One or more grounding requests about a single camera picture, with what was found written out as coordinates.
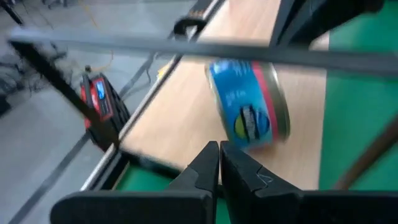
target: green mat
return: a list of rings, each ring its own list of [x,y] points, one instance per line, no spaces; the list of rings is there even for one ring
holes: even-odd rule
[[[116,190],[124,191],[153,191],[165,189],[172,179],[155,174],[139,167],[129,167],[124,173]],[[228,209],[223,199],[217,200],[216,223],[229,224]]]
[[[330,33],[330,49],[398,51],[398,2],[361,16]],[[329,71],[323,122],[320,189],[330,189],[383,126],[398,113],[398,82],[342,78]],[[353,189],[398,190],[398,152],[393,150]]]

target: blue can label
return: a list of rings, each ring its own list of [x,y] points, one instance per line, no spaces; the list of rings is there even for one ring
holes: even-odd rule
[[[272,142],[267,105],[251,62],[219,60],[209,72],[229,140],[239,147]]]

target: table surface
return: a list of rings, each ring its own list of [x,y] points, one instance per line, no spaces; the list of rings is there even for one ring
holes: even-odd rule
[[[267,44],[278,8],[278,0],[227,0],[201,39]],[[314,47],[326,49],[328,35],[319,38]],[[185,168],[208,141],[227,139],[205,77],[206,63],[183,58],[126,134],[122,143],[126,150]],[[289,108],[291,134],[284,143],[248,153],[297,187],[317,189],[326,70],[275,68]]]

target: black metal frame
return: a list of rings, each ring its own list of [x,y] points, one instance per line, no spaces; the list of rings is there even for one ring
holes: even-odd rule
[[[326,32],[328,29],[332,29],[335,26],[338,26],[347,21],[348,19],[351,19],[352,17],[360,14],[359,11],[351,11],[350,13],[347,13],[348,16],[344,17],[342,20],[336,20],[334,17],[332,17],[332,21],[325,21],[325,18],[321,16],[325,16],[322,15],[323,13],[331,12],[330,9],[333,9],[331,4],[333,4],[334,6],[334,1],[322,1],[322,4],[318,5],[318,14],[316,14],[315,17],[312,17],[313,15],[308,16],[303,13],[303,11],[305,9],[308,9],[309,7],[307,5],[309,4],[308,2],[310,1],[304,2],[301,0],[282,0],[280,12],[277,17],[274,33],[272,35],[271,44],[302,44],[308,46],[313,39]],[[292,9],[288,13],[285,12],[287,3],[292,3]],[[319,23],[316,23],[317,19],[322,19],[320,23],[322,24],[321,27],[323,27],[323,29],[319,29]],[[118,138],[118,134],[112,131],[111,128],[108,128],[103,123],[101,123],[100,117],[95,112],[95,110],[89,108],[74,92],[74,90],[61,79],[61,77],[63,77],[62,72],[60,70],[57,70],[57,68],[55,68],[55,66],[50,63],[48,59],[34,47],[32,42],[36,40],[69,40],[78,42],[78,44],[91,43],[95,46],[108,44],[112,45],[114,49],[129,47],[130,50],[141,49],[156,51],[160,49],[169,52],[191,53],[193,55],[212,55],[217,57],[232,58],[236,57],[241,59],[256,59],[262,61],[273,60],[274,62],[287,62],[301,65],[313,65],[314,61],[316,61],[318,62],[318,66],[321,67],[333,67],[341,69],[350,68],[354,71],[361,72],[384,72],[388,75],[394,75],[394,77],[396,77],[396,74],[398,73],[398,63],[396,63],[397,60],[394,54],[376,55],[377,57],[375,57],[375,55],[364,55],[347,52],[316,52],[316,54],[313,54],[312,52],[308,54],[308,51],[305,49],[273,49],[268,47],[215,44],[195,45],[191,42],[171,43],[166,41],[161,42],[162,40],[156,40],[158,44],[155,44],[153,46],[153,43],[156,43],[156,41],[148,42],[145,38],[114,38],[104,35],[99,35],[98,38],[93,38],[92,35],[80,35],[79,38],[65,36],[65,38],[63,38],[59,35],[51,36],[29,31],[18,31],[16,34],[11,35],[10,43],[20,54],[20,56],[28,60],[39,73],[45,76],[49,80],[49,82],[56,89],[58,89],[81,113],[83,113],[89,120],[91,120],[92,125],[99,131],[99,133],[103,135],[105,139],[114,144],[116,150],[110,152],[111,155],[109,156],[109,159],[105,162],[104,166],[97,173],[97,176],[94,177],[94,181],[88,186],[87,189],[90,190],[112,189],[118,177],[122,174],[125,166],[127,166],[129,163],[141,167],[147,167],[154,172],[158,172],[170,178],[176,177],[181,170],[164,164],[160,164],[157,161],[142,155],[127,153],[122,149],[120,150],[120,140]],[[327,62],[326,57],[333,57],[336,62],[331,66],[330,62]],[[349,63],[347,63],[347,61],[349,61],[348,58],[357,59],[356,64],[354,64],[354,66],[351,66]],[[181,55],[176,57],[173,68],[176,66],[180,59]],[[168,74],[165,74],[163,82],[167,79],[168,76],[170,76],[173,68],[169,70]],[[157,89],[154,90],[155,93],[152,95],[152,97],[154,97],[160,86],[161,84],[157,87]],[[149,103],[150,99],[145,103],[144,109]]]

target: red stripe on can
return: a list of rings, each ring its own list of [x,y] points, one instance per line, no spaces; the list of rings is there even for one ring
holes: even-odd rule
[[[277,139],[279,137],[278,124],[277,124],[276,115],[275,115],[274,102],[272,100],[271,95],[269,94],[267,81],[264,79],[264,74],[262,73],[262,68],[261,68],[259,62],[252,62],[252,67],[253,67],[254,75],[256,76],[257,82],[262,91],[262,95],[264,96],[264,99],[266,101],[266,105],[267,105],[267,109],[268,109],[268,116],[269,116],[269,119],[271,122],[271,128],[272,128],[272,138]]]

